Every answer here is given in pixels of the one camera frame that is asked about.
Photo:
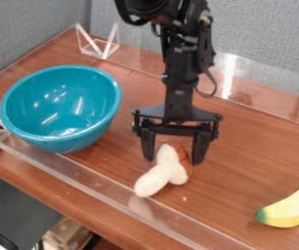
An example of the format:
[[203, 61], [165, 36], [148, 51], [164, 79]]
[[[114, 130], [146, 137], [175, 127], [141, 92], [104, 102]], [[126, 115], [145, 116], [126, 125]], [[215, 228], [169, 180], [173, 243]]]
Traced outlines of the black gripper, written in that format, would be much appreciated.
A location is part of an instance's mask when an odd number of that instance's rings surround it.
[[133, 130], [141, 137], [144, 158], [153, 160], [155, 135], [195, 137], [192, 164], [204, 162], [209, 143], [217, 138], [221, 115], [193, 106], [193, 88], [167, 88], [163, 104], [133, 110]]

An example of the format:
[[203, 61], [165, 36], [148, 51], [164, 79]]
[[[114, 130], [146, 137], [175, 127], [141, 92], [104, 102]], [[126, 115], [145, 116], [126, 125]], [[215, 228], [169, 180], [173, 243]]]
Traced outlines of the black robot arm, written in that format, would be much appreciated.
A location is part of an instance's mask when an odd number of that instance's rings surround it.
[[192, 163], [203, 163], [209, 143], [219, 135], [221, 115], [193, 106], [201, 74], [209, 74], [215, 50], [211, 43], [212, 16], [207, 0], [114, 0], [118, 15], [130, 25], [150, 25], [160, 38], [165, 70], [164, 104], [133, 111], [133, 130], [142, 153], [153, 159], [157, 134], [193, 138]]

